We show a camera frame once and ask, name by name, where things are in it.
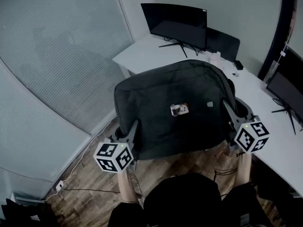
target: monitor stand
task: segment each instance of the monitor stand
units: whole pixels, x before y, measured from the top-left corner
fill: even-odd
[[[184,49],[183,49],[184,44],[183,44],[182,42],[177,42],[177,43],[172,43],[172,44],[161,45],[161,46],[159,46],[159,47],[166,47],[166,46],[172,46],[172,45],[180,45],[180,46],[181,46],[181,49],[183,50],[183,52],[184,52],[184,54],[185,54],[185,56],[186,56],[186,58],[187,58],[187,55],[186,55],[186,53],[185,53],[185,51],[184,51]]]
[[[291,112],[290,107],[284,106],[284,109],[272,111],[272,113],[285,112],[285,111],[286,111],[286,113],[288,113],[288,115],[289,115],[290,122],[292,123],[293,129],[294,129],[294,134],[296,135],[296,133],[295,133],[295,128],[294,128],[294,121],[293,121],[292,112]]]

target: black sleeve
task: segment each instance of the black sleeve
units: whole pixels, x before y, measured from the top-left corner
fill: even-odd
[[[143,209],[136,203],[120,203],[114,208],[108,227],[133,226],[143,227]]]
[[[230,226],[265,225],[273,227],[256,197],[256,190],[249,184],[233,188],[223,200],[225,219]]]

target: black bag on floor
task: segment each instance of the black bag on floor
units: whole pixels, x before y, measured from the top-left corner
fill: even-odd
[[[226,135],[223,99],[236,112],[233,83],[220,69],[197,60],[180,61],[134,75],[115,88],[122,134],[128,134],[135,119],[140,122],[135,145],[138,159],[220,144]],[[188,107],[188,113],[178,115],[184,106]]]

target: forearm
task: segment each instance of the forearm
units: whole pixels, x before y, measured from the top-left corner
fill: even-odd
[[[238,171],[233,187],[246,184],[250,181],[251,154],[239,156]]]
[[[117,175],[122,201],[137,203],[138,199],[128,170]]]

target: power outlet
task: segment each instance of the power outlet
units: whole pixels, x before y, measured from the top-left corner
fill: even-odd
[[[57,186],[56,186],[56,190],[57,190],[58,192],[60,192],[60,191],[62,190],[62,187],[64,187],[63,181],[60,181],[60,182],[57,184]]]

